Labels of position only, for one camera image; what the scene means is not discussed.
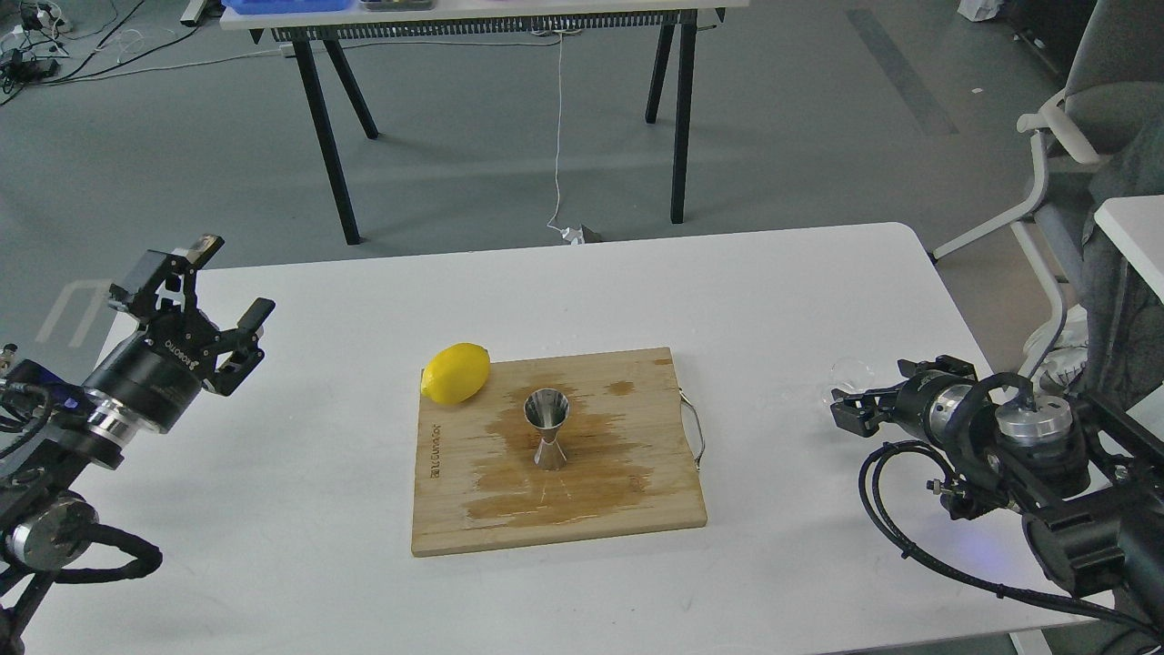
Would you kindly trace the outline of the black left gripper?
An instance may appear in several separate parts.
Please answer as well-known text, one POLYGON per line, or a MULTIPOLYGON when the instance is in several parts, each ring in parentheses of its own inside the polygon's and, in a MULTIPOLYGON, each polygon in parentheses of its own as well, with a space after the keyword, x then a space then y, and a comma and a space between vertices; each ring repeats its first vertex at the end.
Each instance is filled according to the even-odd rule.
POLYGON ((198 307, 196 275, 225 243, 203 235, 173 252, 147 250, 108 306, 137 320, 84 380, 86 393, 114 401, 158 434, 171 430, 203 391, 229 397, 265 353, 260 339, 276 302, 255 298, 236 327, 221 332, 198 307))

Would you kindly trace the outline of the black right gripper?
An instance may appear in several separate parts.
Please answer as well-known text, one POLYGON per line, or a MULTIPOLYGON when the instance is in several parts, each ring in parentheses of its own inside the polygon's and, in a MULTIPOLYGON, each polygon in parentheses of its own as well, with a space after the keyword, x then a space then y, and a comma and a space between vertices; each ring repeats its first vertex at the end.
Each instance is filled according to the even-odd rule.
POLYGON ((897 372, 906 380, 894 389, 832 389, 833 422, 861 437, 876 434, 883 422, 897 423, 928 444, 945 447, 949 420, 978 382, 974 365, 942 354, 934 361, 897 359, 897 372))

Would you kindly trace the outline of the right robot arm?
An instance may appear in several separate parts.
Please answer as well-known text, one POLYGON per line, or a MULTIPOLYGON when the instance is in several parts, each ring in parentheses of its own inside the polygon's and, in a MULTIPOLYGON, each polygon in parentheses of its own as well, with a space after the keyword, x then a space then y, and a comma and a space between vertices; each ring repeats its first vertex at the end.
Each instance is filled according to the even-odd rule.
POLYGON ((902 557, 1002 600, 1119 622, 1161 645, 1161 439, 1109 398, 1039 397, 1018 373, 979 378, 950 356, 900 359, 889 389, 831 391, 837 427, 861 437, 895 423, 908 437, 870 453, 863 507, 902 557), (928 554, 890 519, 883 468, 906 453, 941 468, 928 482, 952 519, 1014 510, 1060 595, 992 583, 928 554))

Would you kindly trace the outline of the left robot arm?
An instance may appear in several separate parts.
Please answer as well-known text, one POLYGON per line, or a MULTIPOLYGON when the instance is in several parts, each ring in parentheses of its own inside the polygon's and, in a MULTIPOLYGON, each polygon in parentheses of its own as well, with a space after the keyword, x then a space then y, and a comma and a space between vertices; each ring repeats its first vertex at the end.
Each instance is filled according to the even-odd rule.
POLYGON ((157 546, 102 525, 72 485, 87 467, 116 469, 139 430, 166 434, 201 391, 228 397, 260 365, 262 326, 275 302, 258 298, 220 330, 198 307, 196 277, 223 241, 204 235, 172 252, 148 250, 108 304, 136 320, 86 380, 62 380, 3 346, 3 653, 24 652, 24 627, 55 584, 136 579, 161 567, 157 546))

